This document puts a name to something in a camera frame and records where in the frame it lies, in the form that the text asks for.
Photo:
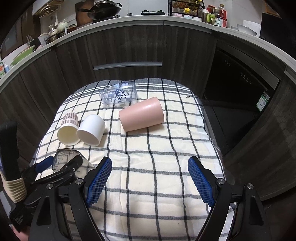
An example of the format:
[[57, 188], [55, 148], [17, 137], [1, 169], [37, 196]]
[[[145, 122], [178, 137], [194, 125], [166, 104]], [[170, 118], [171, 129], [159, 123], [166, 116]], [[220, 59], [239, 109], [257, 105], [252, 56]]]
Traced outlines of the smoky square glass cup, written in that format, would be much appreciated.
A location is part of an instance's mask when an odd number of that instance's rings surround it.
[[75, 175], [78, 178], [84, 178], [89, 171], [95, 169], [95, 166], [90, 163], [79, 151], [74, 149], [59, 149], [53, 159], [53, 172], [56, 173], [60, 171], [63, 166], [76, 156], [81, 156], [82, 158], [82, 165], [75, 171]]

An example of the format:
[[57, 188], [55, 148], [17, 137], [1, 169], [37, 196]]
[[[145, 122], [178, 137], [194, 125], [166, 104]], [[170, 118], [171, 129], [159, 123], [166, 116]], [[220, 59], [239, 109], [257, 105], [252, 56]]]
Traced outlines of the cream cup with red pattern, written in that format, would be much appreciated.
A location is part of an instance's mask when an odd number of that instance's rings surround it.
[[78, 129], [79, 121], [77, 114], [75, 112], [65, 114], [57, 132], [58, 140], [66, 146], [72, 146], [79, 143], [80, 139], [77, 136]]

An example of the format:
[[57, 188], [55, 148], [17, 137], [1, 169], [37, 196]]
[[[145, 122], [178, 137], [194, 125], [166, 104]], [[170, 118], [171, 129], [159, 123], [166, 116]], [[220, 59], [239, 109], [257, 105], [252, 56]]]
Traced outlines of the white plain cup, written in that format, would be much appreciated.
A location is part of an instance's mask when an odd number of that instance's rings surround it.
[[77, 130], [78, 138], [90, 146], [98, 146], [105, 131], [105, 121], [98, 115], [87, 116]]

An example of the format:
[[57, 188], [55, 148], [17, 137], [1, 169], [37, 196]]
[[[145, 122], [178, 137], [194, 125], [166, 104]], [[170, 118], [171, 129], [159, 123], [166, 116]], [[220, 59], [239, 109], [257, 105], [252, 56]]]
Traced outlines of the clear printed glass cup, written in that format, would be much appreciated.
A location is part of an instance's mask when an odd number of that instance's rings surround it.
[[116, 105], [137, 100], [135, 82], [121, 82], [109, 85], [100, 91], [100, 101], [103, 105]]

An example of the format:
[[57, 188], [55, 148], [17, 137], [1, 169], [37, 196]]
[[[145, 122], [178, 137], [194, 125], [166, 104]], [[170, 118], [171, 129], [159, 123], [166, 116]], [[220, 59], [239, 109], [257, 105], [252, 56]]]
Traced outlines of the pink plastic cup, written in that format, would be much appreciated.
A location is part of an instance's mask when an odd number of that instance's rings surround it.
[[119, 119], [125, 132], [162, 124], [164, 112], [156, 97], [143, 100], [119, 111]]

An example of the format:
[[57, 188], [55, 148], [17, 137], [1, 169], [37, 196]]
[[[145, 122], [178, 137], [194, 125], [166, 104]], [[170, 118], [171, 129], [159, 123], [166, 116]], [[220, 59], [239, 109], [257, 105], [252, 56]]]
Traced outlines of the checkered white black cloth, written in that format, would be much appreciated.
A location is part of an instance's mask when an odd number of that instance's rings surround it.
[[62, 118], [75, 112], [79, 121], [96, 114], [105, 121], [97, 147], [73, 146], [93, 165], [108, 156], [112, 172], [90, 212], [106, 240], [194, 240], [210, 207], [188, 172], [192, 156], [218, 178], [224, 171], [218, 150], [206, 132], [201, 101], [189, 88], [166, 79], [135, 81], [137, 99], [156, 97], [164, 112], [161, 125], [126, 133], [121, 106], [105, 106], [100, 92], [113, 80], [88, 84], [63, 97], [54, 121], [42, 138], [32, 163], [63, 149], [57, 137]]

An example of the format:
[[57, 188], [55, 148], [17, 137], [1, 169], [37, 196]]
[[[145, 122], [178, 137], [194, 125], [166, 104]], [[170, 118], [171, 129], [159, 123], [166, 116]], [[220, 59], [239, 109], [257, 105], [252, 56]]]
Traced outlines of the green plastic basin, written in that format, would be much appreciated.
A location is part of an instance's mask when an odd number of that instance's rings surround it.
[[25, 49], [24, 51], [22, 51], [20, 54], [18, 54], [13, 61], [11, 62], [11, 66], [15, 66], [17, 63], [19, 63], [22, 59], [24, 59], [25, 57], [27, 57], [29, 54], [33, 53], [34, 50], [34, 45], [30, 46], [29, 48]]

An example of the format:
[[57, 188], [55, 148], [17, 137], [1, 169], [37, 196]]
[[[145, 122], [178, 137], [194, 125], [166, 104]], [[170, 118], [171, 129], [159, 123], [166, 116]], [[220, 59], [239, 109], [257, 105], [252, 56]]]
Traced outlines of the black built-in dishwasher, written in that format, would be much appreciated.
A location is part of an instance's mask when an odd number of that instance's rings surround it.
[[216, 48], [202, 103], [223, 156], [255, 125], [274, 92], [247, 64]]

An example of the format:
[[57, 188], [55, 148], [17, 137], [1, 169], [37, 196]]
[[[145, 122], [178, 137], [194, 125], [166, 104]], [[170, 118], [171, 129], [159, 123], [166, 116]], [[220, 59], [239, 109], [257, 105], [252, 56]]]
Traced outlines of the white teapot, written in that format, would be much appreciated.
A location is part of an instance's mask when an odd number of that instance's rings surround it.
[[65, 29], [68, 28], [68, 22], [66, 20], [62, 20], [58, 25], [57, 25], [57, 31], [58, 32], [64, 32]]

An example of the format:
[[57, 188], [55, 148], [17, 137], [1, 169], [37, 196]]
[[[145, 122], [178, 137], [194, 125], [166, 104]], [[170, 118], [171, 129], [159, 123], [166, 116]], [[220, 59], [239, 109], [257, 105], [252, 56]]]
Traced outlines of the brown cutting board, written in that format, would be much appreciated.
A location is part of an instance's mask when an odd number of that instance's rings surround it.
[[78, 28], [92, 23], [92, 19], [87, 16], [87, 13], [78, 11], [78, 9], [91, 9], [93, 6], [94, 0], [80, 1], [75, 4], [76, 25]]

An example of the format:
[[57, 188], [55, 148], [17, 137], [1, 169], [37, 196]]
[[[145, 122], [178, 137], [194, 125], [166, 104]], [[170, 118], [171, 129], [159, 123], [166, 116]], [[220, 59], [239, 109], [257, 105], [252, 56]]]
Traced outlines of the black wok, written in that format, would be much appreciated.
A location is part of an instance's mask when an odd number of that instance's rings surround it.
[[121, 3], [113, 1], [98, 1], [91, 9], [80, 8], [79, 12], [87, 13], [87, 16], [92, 20], [102, 20], [117, 15], [122, 8]]

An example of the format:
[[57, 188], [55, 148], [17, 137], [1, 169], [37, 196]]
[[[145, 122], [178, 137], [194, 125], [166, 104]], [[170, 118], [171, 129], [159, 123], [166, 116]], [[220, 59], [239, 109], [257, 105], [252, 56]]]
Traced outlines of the gas stove burner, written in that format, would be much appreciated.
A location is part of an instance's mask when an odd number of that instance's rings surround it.
[[165, 16], [165, 12], [162, 10], [159, 11], [148, 11], [148, 10], [144, 10], [141, 12], [141, 15], [161, 15], [161, 16]]

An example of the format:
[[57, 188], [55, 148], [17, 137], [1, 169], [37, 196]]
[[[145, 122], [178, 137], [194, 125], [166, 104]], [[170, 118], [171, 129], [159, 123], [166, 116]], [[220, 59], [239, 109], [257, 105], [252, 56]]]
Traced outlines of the black microwave oven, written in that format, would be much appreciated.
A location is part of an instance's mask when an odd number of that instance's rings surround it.
[[259, 37], [295, 59], [295, 36], [282, 18], [262, 13]]

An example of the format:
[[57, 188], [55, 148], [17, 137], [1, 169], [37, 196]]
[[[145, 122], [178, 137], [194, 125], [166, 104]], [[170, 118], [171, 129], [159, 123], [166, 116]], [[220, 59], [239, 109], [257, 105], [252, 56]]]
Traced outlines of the white bowl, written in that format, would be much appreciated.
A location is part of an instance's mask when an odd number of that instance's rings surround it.
[[237, 24], [237, 28], [238, 28], [238, 31], [240, 32], [243, 32], [252, 36], [257, 36], [257, 33], [254, 30], [250, 29], [249, 27], [245, 27], [243, 25]]

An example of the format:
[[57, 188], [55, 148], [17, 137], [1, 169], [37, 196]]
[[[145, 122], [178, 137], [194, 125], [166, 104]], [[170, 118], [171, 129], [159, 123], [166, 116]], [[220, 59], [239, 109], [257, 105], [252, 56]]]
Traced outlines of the black spice rack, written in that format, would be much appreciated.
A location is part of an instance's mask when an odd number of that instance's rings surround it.
[[201, 17], [205, 8], [203, 0], [170, 0], [168, 1], [168, 15], [175, 14]]

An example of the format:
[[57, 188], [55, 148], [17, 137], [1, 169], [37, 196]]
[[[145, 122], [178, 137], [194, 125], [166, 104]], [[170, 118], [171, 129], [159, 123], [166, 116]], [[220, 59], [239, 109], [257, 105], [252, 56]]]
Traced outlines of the red sauce bottle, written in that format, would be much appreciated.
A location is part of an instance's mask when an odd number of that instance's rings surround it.
[[224, 8], [224, 4], [219, 6], [219, 16], [222, 19], [222, 27], [227, 27], [227, 11]]

